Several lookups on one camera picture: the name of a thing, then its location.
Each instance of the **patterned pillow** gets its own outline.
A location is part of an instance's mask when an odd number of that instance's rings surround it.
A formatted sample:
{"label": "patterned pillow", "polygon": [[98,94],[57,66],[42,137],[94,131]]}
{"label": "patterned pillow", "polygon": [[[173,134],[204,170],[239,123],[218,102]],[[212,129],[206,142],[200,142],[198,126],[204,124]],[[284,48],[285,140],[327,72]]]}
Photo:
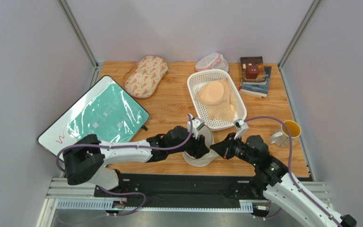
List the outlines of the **patterned pillow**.
{"label": "patterned pillow", "polygon": [[163,58],[147,56],[139,62],[135,72],[125,81],[125,89],[135,98],[149,98],[168,71],[169,67]]}

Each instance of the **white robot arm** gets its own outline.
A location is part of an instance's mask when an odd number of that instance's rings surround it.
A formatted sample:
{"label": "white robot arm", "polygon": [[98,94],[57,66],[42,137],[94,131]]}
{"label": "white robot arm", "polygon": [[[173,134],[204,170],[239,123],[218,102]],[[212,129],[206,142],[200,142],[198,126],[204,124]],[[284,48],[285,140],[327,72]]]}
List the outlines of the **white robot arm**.
{"label": "white robot arm", "polygon": [[236,124],[238,133],[229,133],[224,141],[213,144],[210,148],[205,143],[208,138],[200,133],[203,127],[203,121],[195,118],[188,123],[188,130],[177,126],[167,134],[126,143],[99,141],[96,135],[88,135],[77,144],[103,147],[81,146],[63,153],[68,184],[89,182],[114,192],[119,188],[119,172],[106,168],[108,164],[156,162],[165,160],[169,154],[184,151],[194,158],[200,158],[212,149],[224,159],[237,156],[253,165],[256,175],[250,180],[250,187],[245,193],[274,202],[303,226],[356,227],[353,217],[342,216],[332,210],[301,185],[281,161],[270,155],[268,145],[260,136],[249,136],[243,143],[241,136],[248,128],[243,125],[243,121]]}

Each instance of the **wooden table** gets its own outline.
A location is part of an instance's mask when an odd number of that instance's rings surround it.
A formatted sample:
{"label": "wooden table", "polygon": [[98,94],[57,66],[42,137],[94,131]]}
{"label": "wooden table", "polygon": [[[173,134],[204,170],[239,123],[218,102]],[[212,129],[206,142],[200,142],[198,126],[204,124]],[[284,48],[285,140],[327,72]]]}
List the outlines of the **wooden table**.
{"label": "wooden table", "polygon": [[[124,87],[122,77],[133,63],[128,61],[106,61],[102,67],[100,77],[110,75]],[[187,88],[187,78],[195,73],[195,64],[195,62],[168,62],[170,72],[162,78],[154,95],[147,99],[137,99],[149,112],[150,117],[146,123],[148,131],[138,131],[132,141],[144,140],[160,133],[167,133],[168,130],[173,129],[177,125],[187,127],[187,114],[191,113],[197,116]],[[278,66],[275,63],[265,65],[272,67],[268,96],[266,98],[259,98],[241,94],[243,102],[246,105],[247,118],[268,115],[279,118],[282,121],[292,120],[292,114]],[[229,67],[229,74],[238,87],[240,84],[240,64],[230,63]],[[267,119],[254,120],[248,122],[248,125],[250,129],[243,136],[243,140],[246,140],[250,135],[261,135],[267,144],[269,137],[279,127],[278,122]],[[236,132],[236,129],[233,127],[222,131],[215,131],[215,143],[224,140],[230,132]],[[270,145],[269,151],[285,165],[288,165],[289,148]],[[223,160],[221,157],[218,157],[205,167],[194,167],[183,159],[181,153],[172,154],[166,160],[160,162],[117,163],[110,165],[110,168],[119,169],[122,173],[141,174],[255,175],[254,168],[250,164],[236,157],[230,160]],[[294,141],[292,171],[297,177],[309,177],[298,140]]]}

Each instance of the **mug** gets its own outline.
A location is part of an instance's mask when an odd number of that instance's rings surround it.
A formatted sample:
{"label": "mug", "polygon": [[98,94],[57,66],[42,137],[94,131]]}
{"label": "mug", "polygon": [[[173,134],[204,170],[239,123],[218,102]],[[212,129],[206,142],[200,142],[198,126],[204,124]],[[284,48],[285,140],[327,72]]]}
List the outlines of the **mug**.
{"label": "mug", "polygon": [[[284,121],[286,126],[288,127],[289,131],[291,132],[292,141],[299,138],[300,134],[302,133],[302,129],[298,125],[298,123],[294,121]],[[279,129],[269,138],[270,144],[275,144],[279,147],[286,147],[289,145],[289,136],[286,128],[282,125]]]}

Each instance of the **gray wall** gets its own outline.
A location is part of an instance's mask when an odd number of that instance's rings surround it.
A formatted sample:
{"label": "gray wall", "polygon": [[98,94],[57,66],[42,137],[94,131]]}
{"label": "gray wall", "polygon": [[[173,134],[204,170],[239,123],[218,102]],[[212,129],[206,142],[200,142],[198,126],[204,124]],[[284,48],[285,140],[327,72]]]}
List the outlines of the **gray wall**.
{"label": "gray wall", "polygon": [[323,1],[284,73],[316,178],[363,226],[363,1]]}
{"label": "gray wall", "polygon": [[99,61],[282,58],[312,0],[68,0]]}
{"label": "gray wall", "polygon": [[59,172],[36,138],[86,91],[91,73],[55,0],[0,1],[0,226],[35,226]]}

